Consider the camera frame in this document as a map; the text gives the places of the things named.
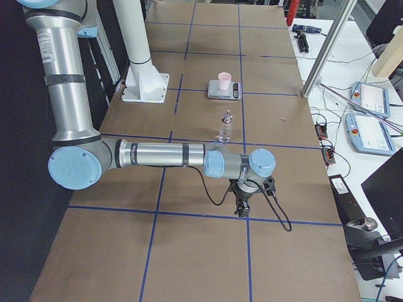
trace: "clear plastic bottle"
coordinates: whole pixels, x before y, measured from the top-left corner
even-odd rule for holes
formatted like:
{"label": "clear plastic bottle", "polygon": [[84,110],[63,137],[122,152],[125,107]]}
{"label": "clear plastic bottle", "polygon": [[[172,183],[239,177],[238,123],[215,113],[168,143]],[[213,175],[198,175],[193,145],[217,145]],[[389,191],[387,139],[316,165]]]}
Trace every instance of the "clear plastic bottle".
{"label": "clear plastic bottle", "polygon": [[219,131],[219,140],[222,143],[229,142],[231,138],[231,131],[232,131],[232,115],[230,111],[227,112],[222,116],[221,119],[221,129]]}

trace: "digital scale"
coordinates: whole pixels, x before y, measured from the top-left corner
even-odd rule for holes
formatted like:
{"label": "digital scale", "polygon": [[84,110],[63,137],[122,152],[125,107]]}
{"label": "digital scale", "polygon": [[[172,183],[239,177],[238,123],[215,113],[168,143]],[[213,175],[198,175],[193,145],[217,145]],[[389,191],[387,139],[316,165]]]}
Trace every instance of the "digital scale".
{"label": "digital scale", "polygon": [[242,85],[238,82],[230,82],[227,90],[220,90],[219,80],[210,80],[208,82],[207,96],[210,99],[241,99]]}
{"label": "digital scale", "polygon": [[390,117],[389,95],[385,88],[355,82],[351,88],[351,100],[376,115]]}
{"label": "digital scale", "polygon": [[348,113],[346,126],[351,144],[357,152],[386,156],[395,153],[387,127],[374,117]]}

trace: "white base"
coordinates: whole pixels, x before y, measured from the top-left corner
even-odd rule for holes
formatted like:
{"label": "white base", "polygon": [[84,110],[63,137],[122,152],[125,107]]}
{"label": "white base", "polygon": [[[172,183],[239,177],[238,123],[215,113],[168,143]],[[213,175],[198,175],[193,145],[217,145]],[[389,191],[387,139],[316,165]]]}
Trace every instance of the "white base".
{"label": "white base", "polygon": [[[156,76],[161,77],[161,82],[164,85],[156,87],[151,92],[142,91],[141,85],[137,85],[132,68],[129,67],[127,78],[126,78],[126,88],[122,94],[122,100],[125,102],[141,102],[141,103],[163,103],[165,101],[165,95],[169,82],[169,74],[160,74],[157,72]],[[141,79],[141,81],[152,81],[152,79]]]}

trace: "pink cup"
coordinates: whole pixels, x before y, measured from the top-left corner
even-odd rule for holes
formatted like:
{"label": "pink cup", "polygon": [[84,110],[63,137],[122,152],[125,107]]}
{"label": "pink cup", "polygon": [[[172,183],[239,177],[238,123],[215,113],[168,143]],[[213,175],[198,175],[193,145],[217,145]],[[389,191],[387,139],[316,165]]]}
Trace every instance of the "pink cup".
{"label": "pink cup", "polygon": [[229,84],[231,83],[231,74],[228,72],[219,73],[219,88],[220,90],[228,90]]}

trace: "robotic arm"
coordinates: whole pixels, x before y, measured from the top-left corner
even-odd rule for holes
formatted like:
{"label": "robotic arm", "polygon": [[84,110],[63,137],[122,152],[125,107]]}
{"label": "robotic arm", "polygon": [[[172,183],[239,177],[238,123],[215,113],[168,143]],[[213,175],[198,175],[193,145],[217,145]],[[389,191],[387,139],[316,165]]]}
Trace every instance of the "robotic arm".
{"label": "robotic arm", "polygon": [[[271,189],[275,191],[270,175],[276,162],[273,154],[265,149],[257,149],[246,155],[232,153],[221,143],[131,143],[101,138],[91,121],[77,40],[77,33],[79,36],[96,36],[96,0],[18,2],[24,5],[26,22],[37,33],[45,83],[55,116],[57,133],[52,139],[55,151],[48,162],[49,173],[55,182],[67,189],[85,189],[96,183],[107,170],[129,165],[203,166],[206,176],[236,180],[236,184],[233,181],[232,191],[237,198],[236,213],[239,216],[248,215],[250,207],[247,200],[261,189],[260,185],[264,184],[270,189],[267,185],[270,180],[273,184]],[[144,27],[139,1],[114,2],[115,6],[119,6],[116,12],[124,11],[122,7],[131,6],[134,13],[132,18],[140,19]],[[140,53],[145,54],[144,58],[138,54],[140,48],[143,48]],[[127,50],[134,68],[140,68],[136,73],[143,76],[147,73],[148,65],[154,67],[147,59],[149,49],[146,37],[143,46],[136,46],[136,49],[137,53],[134,51],[134,54]],[[156,75],[154,69],[151,68],[152,77]],[[135,77],[140,84],[143,83],[139,76]],[[144,86],[140,93],[147,90],[150,88]]]}

